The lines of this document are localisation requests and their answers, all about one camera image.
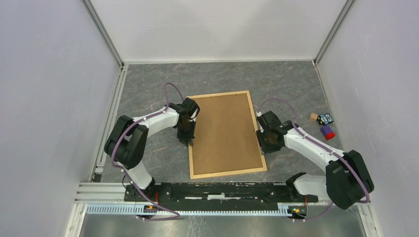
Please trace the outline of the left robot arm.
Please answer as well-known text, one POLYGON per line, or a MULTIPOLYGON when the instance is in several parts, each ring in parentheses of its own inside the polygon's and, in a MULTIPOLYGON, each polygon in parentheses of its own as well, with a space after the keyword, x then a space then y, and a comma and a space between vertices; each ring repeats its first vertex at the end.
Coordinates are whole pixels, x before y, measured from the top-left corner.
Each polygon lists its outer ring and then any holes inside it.
POLYGON ((160 110, 130 118, 120 116, 106 141, 104 152, 111 157, 112 165, 121 168, 137 187, 136 194, 143 201, 155 196, 154 179, 142 161, 147 139, 166 128, 175 128, 182 144, 192 146, 195 139, 196 117, 199 105, 191 98, 181 104, 169 103, 160 110))

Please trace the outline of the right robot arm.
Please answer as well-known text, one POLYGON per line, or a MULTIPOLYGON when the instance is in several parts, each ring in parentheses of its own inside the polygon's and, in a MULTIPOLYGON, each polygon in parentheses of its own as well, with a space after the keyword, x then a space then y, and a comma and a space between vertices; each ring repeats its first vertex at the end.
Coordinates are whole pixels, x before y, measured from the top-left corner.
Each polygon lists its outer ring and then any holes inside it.
POLYGON ((258 112, 257 139, 264 154, 288 148, 317 165, 323 175, 301 172, 287 180, 286 197, 299 201, 305 195, 329 199, 337 207, 348 209, 356 203, 368 203, 375 185, 362 155, 345 152, 314 138, 288 120, 281 122, 272 112, 258 112))

